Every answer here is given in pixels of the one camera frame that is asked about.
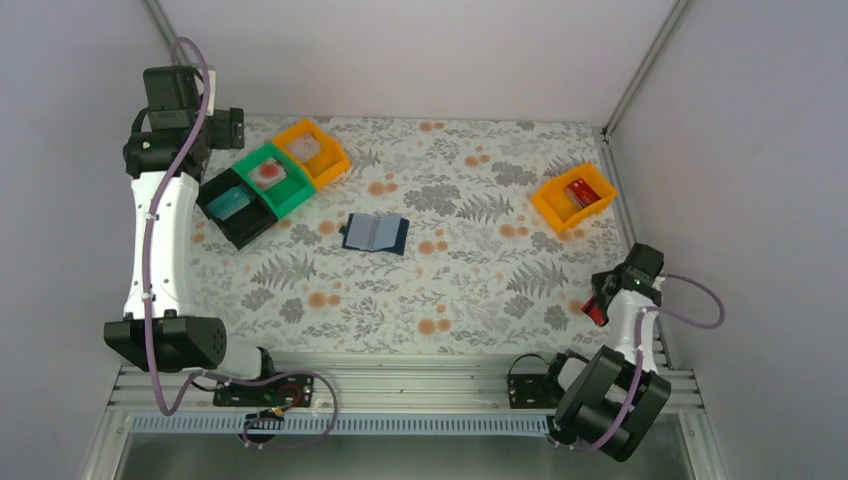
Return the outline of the blue leather card holder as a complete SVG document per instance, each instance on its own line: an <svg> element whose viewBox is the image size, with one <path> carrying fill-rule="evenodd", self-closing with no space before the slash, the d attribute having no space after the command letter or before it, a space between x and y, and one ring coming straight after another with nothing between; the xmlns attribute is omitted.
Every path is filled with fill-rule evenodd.
<svg viewBox="0 0 848 480"><path fill-rule="evenodd" d="M403 256L409 227L410 221L398 214L351 213L339 233L343 249Z"/></svg>

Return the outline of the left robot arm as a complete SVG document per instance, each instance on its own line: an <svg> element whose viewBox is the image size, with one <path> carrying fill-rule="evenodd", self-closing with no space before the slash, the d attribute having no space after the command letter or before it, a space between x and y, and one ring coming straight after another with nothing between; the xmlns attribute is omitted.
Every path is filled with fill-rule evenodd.
<svg viewBox="0 0 848 480"><path fill-rule="evenodd" d="M143 371L153 356L161 373L204 369L267 378L268 351L229 335L220 318L201 314L187 276L194 210L238 249L277 220L238 174L227 170L201 182L212 151L244 145L244 113L213 108L213 74L196 67L149 68L143 82L147 105L123 147L135 212L132 284L121 319L104 326L104 341Z"/></svg>

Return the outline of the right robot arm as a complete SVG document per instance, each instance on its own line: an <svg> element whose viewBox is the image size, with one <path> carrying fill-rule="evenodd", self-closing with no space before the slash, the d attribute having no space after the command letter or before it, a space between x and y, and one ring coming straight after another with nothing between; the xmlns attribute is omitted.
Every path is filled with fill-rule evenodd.
<svg viewBox="0 0 848 480"><path fill-rule="evenodd" d="M666 405L671 387L650 344L663 266L662 252L636 243L613 269L592 275L582 311L607 328L607 340L590 359L564 354L557 372L564 394L548 419L553 445L624 462Z"/></svg>

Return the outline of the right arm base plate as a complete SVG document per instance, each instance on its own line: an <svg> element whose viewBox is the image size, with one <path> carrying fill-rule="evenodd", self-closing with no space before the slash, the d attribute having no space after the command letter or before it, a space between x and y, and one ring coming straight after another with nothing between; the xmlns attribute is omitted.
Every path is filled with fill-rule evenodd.
<svg viewBox="0 0 848 480"><path fill-rule="evenodd" d="M541 360L545 373L514 373L515 366L526 358ZM559 383L559 374L567 360L564 353L557 353L548 361L540 354L526 353L518 356L506 374L507 394L510 408L514 410L552 409L559 405L565 389Z"/></svg>

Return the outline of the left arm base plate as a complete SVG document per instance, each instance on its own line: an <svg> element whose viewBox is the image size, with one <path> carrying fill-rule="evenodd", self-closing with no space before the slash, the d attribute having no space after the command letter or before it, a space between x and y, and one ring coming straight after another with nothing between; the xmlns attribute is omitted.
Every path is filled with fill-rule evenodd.
<svg viewBox="0 0 848 480"><path fill-rule="evenodd" d="M218 383L212 403L216 407L307 408L311 405L315 377L295 374L263 386Z"/></svg>

